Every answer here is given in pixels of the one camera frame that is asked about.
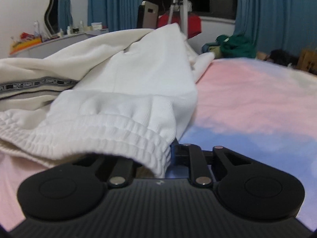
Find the bedsheet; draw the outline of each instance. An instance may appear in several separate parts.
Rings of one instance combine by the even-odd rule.
[[[253,59],[215,60],[197,85],[198,106],[181,143],[205,150],[222,145],[286,171],[304,185],[297,218],[317,228],[317,78]],[[44,167],[0,154],[0,223],[10,230],[24,217],[19,184]],[[170,167],[167,178],[187,177]]]

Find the brown box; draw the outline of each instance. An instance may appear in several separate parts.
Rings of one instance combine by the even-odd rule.
[[[303,49],[298,60],[297,69],[314,73],[317,72],[317,52]]]

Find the curtain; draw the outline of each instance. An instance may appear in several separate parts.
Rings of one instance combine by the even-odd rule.
[[[67,27],[73,25],[72,14],[70,13],[70,0],[58,0],[58,31],[62,29],[64,33]]]
[[[88,0],[88,25],[102,22],[109,31],[136,28],[142,0]]]
[[[238,0],[234,34],[244,33],[257,49],[299,55],[317,47],[317,0]]]

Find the ribbed black surface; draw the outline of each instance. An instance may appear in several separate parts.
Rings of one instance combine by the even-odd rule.
[[[310,231],[295,218],[252,222],[224,209],[213,192],[186,179],[135,179],[111,190],[89,214],[59,223],[27,219],[15,238],[226,237],[305,238]]]

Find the wall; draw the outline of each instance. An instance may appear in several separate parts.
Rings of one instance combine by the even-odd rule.
[[[9,54],[11,36],[33,33],[33,22],[44,26],[44,14],[50,0],[0,0],[0,58]],[[71,0],[74,25],[87,23],[88,0]]]
[[[205,43],[215,42],[220,35],[231,36],[235,30],[234,20],[218,19],[212,17],[201,17],[202,32],[201,34],[188,40],[188,43],[196,51],[201,53],[201,47]]]

